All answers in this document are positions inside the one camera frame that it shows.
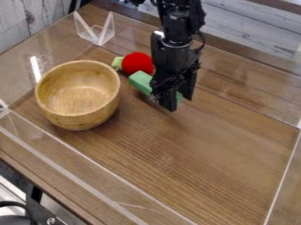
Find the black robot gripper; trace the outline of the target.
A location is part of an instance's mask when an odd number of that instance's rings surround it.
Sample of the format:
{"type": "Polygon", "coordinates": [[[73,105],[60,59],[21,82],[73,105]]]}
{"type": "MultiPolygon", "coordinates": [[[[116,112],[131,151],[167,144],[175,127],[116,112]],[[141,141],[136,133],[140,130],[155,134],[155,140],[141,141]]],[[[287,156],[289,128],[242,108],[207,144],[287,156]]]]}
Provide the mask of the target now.
{"type": "MultiPolygon", "coordinates": [[[[191,48],[184,45],[168,43],[161,30],[155,31],[149,37],[151,58],[155,66],[153,76],[163,78],[178,77],[182,81],[179,93],[191,100],[199,70],[200,47],[191,48]]],[[[163,85],[156,92],[160,106],[169,112],[176,111],[176,88],[163,85]]]]}

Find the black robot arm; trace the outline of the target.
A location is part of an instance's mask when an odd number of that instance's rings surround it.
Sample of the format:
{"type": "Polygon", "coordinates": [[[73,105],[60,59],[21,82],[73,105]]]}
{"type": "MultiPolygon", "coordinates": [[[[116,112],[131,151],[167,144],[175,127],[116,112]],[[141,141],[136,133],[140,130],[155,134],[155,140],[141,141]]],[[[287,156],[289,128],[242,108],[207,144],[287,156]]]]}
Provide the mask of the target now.
{"type": "Polygon", "coordinates": [[[149,0],[157,7],[160,29],[149,36],[155,73],[149,80],[149,96],[169,112],[178,108],[178,94],[192,99],[199,56],[206,45],[200,27],[206,12],[200,0],[149,0]]]}

